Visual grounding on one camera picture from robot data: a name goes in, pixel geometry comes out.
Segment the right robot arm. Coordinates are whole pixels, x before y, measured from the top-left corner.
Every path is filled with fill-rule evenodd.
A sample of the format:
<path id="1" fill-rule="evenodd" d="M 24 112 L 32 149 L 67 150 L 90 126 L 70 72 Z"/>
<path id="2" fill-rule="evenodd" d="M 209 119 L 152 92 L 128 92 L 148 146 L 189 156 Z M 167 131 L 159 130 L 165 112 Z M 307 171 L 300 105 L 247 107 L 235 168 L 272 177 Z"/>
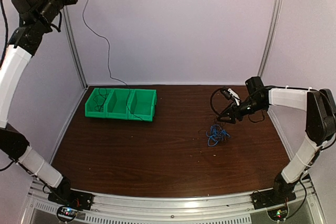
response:
<path id="1" fill-rule="evenodd" d="M 302 138 L 300 147 L 275 177 L 269 192 L 271 202 L 279 204 L 291 194 L 320 153 L 335 144 L 335 100 L 329 89 L 266 86 L 259 76 L 249 78 L 245 85 L 248 96 L 244 100 L 231 88 L 221 87 L 213 92 L 219 92 L 231 101 L 222 112 L 212 109 L 219 122 L 235 124 L 244 116 L 268 111 L 271 106 L 305 113 L 304 122 L 295 125 L 295 121 L 290 119 L 287 124 L 293 130 L 304 132 L 299 134 Z"/>

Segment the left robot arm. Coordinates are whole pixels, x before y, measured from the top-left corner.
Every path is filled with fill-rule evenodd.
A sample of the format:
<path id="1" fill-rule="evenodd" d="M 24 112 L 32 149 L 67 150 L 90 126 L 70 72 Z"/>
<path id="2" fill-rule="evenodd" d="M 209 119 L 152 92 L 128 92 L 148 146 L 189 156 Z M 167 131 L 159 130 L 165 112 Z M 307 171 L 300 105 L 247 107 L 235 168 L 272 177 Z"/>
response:
<path id="1" fill-rule="evenodd" d="M 9 124 L 9 112 L 22 82 L 23 74 L 35 56 L 43 37 L 60 31 L 55 19 L 61 17 L 64 7 L 78 0 L 12 0 L 18 12 L 17 28 L 9 37 L 1 59 L 1 151 L 21 166 L 29 175 L 40 180 L 49 189 L 49 199 L 71 205 L 76 197 L 70 180 L 53 168 L 28 139 Z"/>

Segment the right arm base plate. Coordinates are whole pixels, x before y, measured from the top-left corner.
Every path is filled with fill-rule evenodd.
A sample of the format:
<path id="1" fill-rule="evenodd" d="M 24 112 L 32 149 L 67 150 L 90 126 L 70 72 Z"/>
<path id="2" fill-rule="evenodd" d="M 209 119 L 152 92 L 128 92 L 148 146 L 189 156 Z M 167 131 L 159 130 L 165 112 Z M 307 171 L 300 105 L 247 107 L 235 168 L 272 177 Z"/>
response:
<path id="1" fill-rule="evenodd" d="M 255 210 L 283 205 L 286 202 L 296 199 L 296 194 L 294 192 L 280 195 L 276 193 L 274 189 L 267 189 L 265 191 L 255 190 L 250 196 Z"/>

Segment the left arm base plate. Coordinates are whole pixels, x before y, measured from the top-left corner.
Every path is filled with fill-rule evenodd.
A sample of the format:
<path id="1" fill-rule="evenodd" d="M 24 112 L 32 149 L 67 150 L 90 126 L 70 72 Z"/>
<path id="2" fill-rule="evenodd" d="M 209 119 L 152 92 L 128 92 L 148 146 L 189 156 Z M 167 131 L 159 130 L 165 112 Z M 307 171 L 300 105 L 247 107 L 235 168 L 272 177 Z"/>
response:
<path id="1" fill-rule="evenodd" d="M 71 190 L 70 195 L 67 198 L 58 197 L 54 193 L 50 193 L 48 200 L 78 210 L 90 210 L 93 203 L 93 194 Z"/>

